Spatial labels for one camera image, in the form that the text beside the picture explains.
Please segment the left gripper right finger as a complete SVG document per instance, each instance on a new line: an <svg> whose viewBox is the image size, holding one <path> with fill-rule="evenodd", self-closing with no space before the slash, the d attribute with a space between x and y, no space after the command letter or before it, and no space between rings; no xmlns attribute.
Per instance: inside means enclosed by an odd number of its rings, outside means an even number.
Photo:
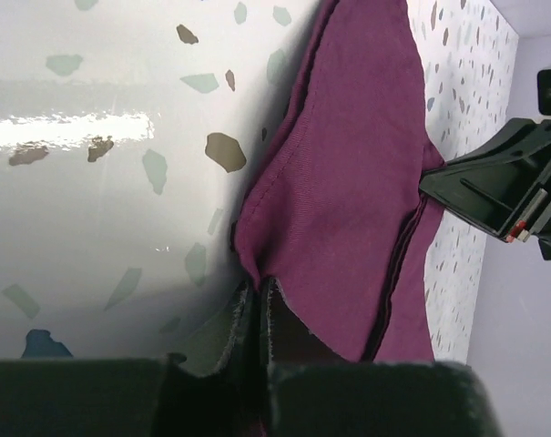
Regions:
<svg viewBox="0 0 551 437"><path fill-rule="evenodd" d="M262 285L261 421L269 436L496 436L471 368L451 361L353 363L327 348Z"/></svg>

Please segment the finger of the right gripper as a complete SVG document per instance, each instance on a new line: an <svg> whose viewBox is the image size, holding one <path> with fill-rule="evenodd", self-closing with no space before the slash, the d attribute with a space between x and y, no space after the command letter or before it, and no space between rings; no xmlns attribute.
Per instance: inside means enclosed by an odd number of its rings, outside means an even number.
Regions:
<svg viewBox="0 0 551 437"><path fill-rule="evenodd" d="M527 240L536 179L527 149L534 123L510 119L478 149L424 172L420 190L496 239Z"/></svg>

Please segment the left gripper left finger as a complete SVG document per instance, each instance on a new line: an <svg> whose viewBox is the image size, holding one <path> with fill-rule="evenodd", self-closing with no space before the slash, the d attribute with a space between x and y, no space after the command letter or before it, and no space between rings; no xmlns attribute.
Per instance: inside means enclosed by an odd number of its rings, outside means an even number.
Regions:
<svg viewBox="0 0 551 437"><path fill-rule="evenodd" d="M0 436L257 436L244 371L256 308L241 283L226 313L226 343L203 369L189 351L0 361Z"/></svg>

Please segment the purple cloth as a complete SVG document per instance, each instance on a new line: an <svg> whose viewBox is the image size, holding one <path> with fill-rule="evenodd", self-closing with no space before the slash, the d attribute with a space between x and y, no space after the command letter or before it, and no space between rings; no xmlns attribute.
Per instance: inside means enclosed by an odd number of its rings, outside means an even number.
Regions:
<svg viewBox="0 0 551 437"><path fill-rule="evenodd" d="M443 159L425 129L404 1L326 1L233 243L256 297L275 285L304 358L431 361L426 253L442 209L419 193Z"/></svg>

